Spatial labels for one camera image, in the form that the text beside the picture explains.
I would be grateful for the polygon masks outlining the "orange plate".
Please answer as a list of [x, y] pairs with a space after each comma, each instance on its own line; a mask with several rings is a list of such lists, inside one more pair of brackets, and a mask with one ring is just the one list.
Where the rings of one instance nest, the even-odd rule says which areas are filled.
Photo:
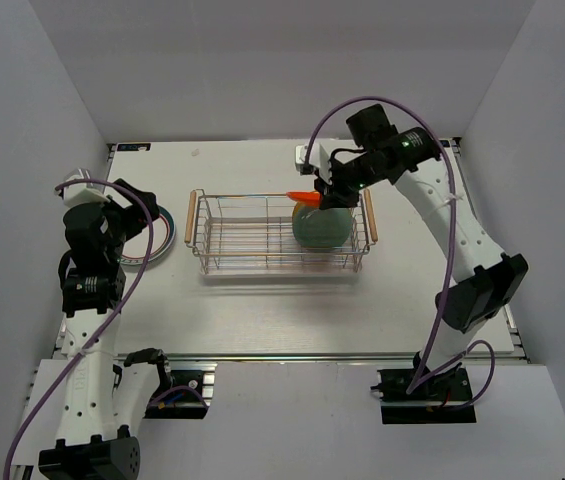
[[317, 191], [289, 191], [286, 193], [286, 196], [296, 203], [308, 205], [313, 208], [319, 208], [322, 201], [322, 196]]

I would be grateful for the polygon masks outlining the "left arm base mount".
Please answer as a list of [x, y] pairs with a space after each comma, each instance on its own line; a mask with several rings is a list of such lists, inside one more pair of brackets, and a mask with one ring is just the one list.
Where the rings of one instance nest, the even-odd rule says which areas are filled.
[[172, 368], [172, 391], [158, 387], [147, 402], [146, 419], [203, 419], [211, 404], [215, 382], [213, 370]]

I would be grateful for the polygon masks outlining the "green red rimmed plate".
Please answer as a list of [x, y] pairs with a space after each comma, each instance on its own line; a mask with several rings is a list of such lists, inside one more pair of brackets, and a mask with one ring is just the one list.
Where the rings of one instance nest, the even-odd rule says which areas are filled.
[[[176, 239], [176, 226], [173, 216], [164, 207], [159, 206], [159, 217], [153, 222], [153, 243], [148, 263], [156, 263], [171, 250]], [[140, 267], [144, 261], [149, 240], [149, 229], [125, 243], [120, 263], [125, 267]]]

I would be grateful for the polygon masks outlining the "teal plate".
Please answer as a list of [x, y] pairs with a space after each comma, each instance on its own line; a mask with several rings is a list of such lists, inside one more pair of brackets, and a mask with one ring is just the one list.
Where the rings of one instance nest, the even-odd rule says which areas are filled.
[[306, 205], [292, 215], [293, 236], [304, 248], [341, 247], [349, 239], [352, 225], [348, 209], [320, 210]]

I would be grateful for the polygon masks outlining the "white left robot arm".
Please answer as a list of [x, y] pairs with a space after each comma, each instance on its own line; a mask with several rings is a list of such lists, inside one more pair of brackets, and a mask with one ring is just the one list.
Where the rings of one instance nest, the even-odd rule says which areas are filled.
[[[110, 187], [127, 200], [116, 202]], [[52, 448], [40, 452], [47, 479], [135, 479], [141, 457], [137, 430], [150, 398], [173, 387], [173, 374], [157, 348], [115, 360], [123, 306], [137, 285], [121, 265], [127, 241], [152, 232], [160, 216], [156, 196], [117, 179], [79, 180], [60, 187], [68, 250], [59, 265], [68, 364], [56, 380], [65, 387]]]

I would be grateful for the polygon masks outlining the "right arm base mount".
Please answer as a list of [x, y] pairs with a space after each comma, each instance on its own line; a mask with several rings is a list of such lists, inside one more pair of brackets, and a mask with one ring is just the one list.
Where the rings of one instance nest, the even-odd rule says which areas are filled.
[[465, 368], [436, 377], [406, 393], [414, 369], [382, 369], [371, 393], [380, 401], [383, 425], [475, 424], [473, 406], [462, 407], [473, 398]]

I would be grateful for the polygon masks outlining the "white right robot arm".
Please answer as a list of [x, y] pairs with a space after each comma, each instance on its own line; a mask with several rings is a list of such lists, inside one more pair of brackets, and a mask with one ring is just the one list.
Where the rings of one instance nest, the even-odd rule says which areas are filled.
[[383, 181], [406, 198], [446, 258], [436, 316], [414, 358], [406, 395], [434, 399], [446, 391], [462, 359], [482, 344], [478, 333], [511, 301], [529, 265], [510, 255], [480, 224], [458, 189], [450, 156], [433, 129], [412, 109], [388, 98], [364, 96], [366, 108], [347, 127], [357, 156], [342, 162], [320, 153], [319, 130], [296, 153], [295, 167], [314, 178], [322, 210], [354, 207], [361, 192]]

